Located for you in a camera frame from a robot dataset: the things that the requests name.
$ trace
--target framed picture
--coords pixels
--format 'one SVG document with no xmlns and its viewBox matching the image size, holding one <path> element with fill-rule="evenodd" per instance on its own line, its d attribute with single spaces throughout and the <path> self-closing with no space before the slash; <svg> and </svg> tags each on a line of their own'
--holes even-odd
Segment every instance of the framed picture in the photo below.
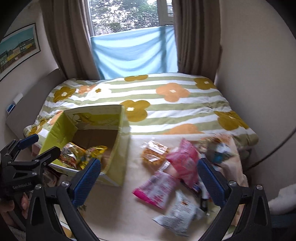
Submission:
<svg viewBox="0 0 296 241">
<path fill-rule="evenodd" d="M 34 23 L 4 37 L 0 43 L 0 81 L 15 67 L 38 52 L 40 47 Z"/>
</svg>

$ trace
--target cardboard box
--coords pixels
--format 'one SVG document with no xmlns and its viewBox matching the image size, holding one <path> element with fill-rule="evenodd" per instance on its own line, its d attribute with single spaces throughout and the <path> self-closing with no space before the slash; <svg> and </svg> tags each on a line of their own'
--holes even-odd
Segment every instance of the cardboard box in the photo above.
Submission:
<svg viewBox="0 0 296 241">
<path fill-rule="evenodd" d="M 122 186 L 126 171 L 126 157 L 130 127 L 122 105 L 100 105 L 65 110 L 48 133 L 40 153 L 57 146 L 62 149 L 68 142 L 87 149 L 108 147 L 98 180 L 113 186 Z M 50 164 L 58 172 L 74 176 L 78 170 L 66 167 L 59 160 Z"/>
</svg>

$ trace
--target brown curtain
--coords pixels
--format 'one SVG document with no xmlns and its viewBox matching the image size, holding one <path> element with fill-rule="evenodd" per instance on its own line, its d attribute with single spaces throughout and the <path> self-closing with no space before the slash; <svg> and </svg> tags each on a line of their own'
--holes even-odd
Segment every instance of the brown curtain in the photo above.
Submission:
<svg viewBox="0 0 296 241">
<path fill-rule="evenodd" d="M 49 45 L 65 77 L 99 80 L 83 0 L 40 0 Z"/>
<path fill-rule="evenodd" d="M 219 0 L 173 0 L 179 72 L 214 81 L 220 58 Z"/>
</svg>

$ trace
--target human hand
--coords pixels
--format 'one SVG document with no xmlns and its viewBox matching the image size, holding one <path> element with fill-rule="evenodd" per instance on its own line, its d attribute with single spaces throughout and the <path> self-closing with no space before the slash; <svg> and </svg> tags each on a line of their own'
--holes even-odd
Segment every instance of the human hand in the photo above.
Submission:
<svg viewBox="0 0 296 241">
<path fill-rule="evenodd" d="M 24 193 L 22 196 L 22 215 L 24 216 L 25 219 L 28 217 L 28 210 L 29 210 L 29 204 L 30 201 L 27 197 L 27 195 Z M 0 201 L 0 214 L 2 215 L 4 221 L 6 222 L 7 225 L 10 225 L 12 227 L 17 228 L 16 223 L 13 221 L 13 219 L 10 217 L 9 213 L 10 211 L 13 211 L 15 208 L 15 204 L 13 200 L 10 201 L 5 201 L 1 200 Z"/>
</svg>

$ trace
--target light blue cloth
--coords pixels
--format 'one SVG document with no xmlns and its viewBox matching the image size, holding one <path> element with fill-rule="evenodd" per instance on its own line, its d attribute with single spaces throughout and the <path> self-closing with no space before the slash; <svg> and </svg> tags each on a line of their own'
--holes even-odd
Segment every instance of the light blue cloth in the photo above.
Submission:
<svg viewBox="0 0 296 241">
<path fill-rule="evenodd" d="M 102 80 L 178 71 L 174 26 L 94 36 L 91 44 Z"/>
</svg>

